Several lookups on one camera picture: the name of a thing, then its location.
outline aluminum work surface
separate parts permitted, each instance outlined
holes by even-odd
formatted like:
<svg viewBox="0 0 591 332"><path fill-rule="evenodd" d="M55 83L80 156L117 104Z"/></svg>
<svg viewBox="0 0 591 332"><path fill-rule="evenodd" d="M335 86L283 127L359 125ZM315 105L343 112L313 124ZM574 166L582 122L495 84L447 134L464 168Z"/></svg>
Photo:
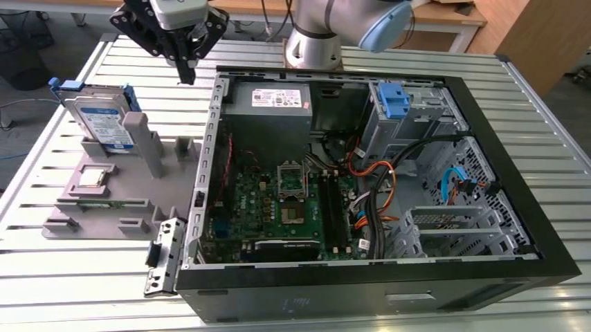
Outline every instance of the aluminum work surface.
<svg viewBox="0 0 591 332"><path fill-rule="evenodd" d="M343 49L344 69L464 78L583 275L480 311L227 324L232 331L574 331L591 329L591 175L554 117L488 55ZM281 67L280 44L221 41L177 86L176 70L127 38L100 43L79 80L136 89L163 139L203 135L216 65ZM80 160L81 131L60 108L0 200L0 330L120 331L205 326L180 297L143 298L147 241L47 240L40 226Z"/></svg>

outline ram slot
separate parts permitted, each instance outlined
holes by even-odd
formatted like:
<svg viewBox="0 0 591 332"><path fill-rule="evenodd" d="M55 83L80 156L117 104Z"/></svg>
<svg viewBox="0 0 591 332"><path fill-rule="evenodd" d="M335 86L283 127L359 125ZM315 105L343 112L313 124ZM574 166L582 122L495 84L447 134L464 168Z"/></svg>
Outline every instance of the ram slot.
<svg viewBox="0 0 591 332"><path fill-rule="evenodd" d="M327 251L337 252L347 247L347 224L343 217L337 178L323 177L319 182L320 209L323 213L324 243Z"/></svg>

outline power supply label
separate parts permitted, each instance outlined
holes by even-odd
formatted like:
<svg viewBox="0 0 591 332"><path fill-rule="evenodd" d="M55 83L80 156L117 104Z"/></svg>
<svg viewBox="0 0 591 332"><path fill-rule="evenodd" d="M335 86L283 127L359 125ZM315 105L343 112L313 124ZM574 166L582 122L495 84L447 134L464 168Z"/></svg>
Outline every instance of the power supply label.
<svg viewBox="0 0 591 332"><path fill-rule="evenodd" d="M111 149L131 149L133 141L121 124L121 114L116 109L80 108L84 122L99 142Z"/></svg>
<svg viewBox="0 0 591 332"><path fill-rule="evenodd" d="M252 106L301 108L301 94L299 90L256 89L252 91Z"/></svg>

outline gray 3d printed holder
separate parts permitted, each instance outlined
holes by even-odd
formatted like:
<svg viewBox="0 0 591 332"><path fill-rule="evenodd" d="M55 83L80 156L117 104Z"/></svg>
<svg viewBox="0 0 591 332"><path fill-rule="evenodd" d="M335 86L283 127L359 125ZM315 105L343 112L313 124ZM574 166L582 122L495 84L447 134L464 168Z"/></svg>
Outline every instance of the gray 3d printed holder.
<svg viewBox="0 0 591 332"><path fill-rule="evenodd" d="M123 126L135 142L128 154L109 154L83 140L85 153L44 237L149 240L163 221L188 217L200 145L191 137L161 142L141 112L129 112Z"/></svg>

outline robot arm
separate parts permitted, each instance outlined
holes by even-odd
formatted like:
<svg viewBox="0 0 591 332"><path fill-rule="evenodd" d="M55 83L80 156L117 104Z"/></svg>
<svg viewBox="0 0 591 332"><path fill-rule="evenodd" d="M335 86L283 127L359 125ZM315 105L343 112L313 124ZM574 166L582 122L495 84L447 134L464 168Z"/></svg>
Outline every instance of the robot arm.
<svg viewBox="0 0 591 332"><path fill-rule="evenodd" d="M295 26L285 47L293 68L337 68L340 40L373 53L384 51L412 15L409 0L295 1Z"/></svg>
<svg viewBox="0 0 591 332"><path fill-rule="evenodd" d="M381 52L411 18L409 0L296 1L295 26L285 47L293 68L335 69L340 39ZM208 0L124 0L111 16L113 26L155 57L164 55L181 83L193 84L195 66L225 33L229 15Z"/></svg>
<svg viewBox="0 0 591 332"><path fill-rule="evenodd" d="M229 15L208 0L124 0L112 25L155 57L164 55L181 83L193 84L195 66L225 33Z"/></svg>

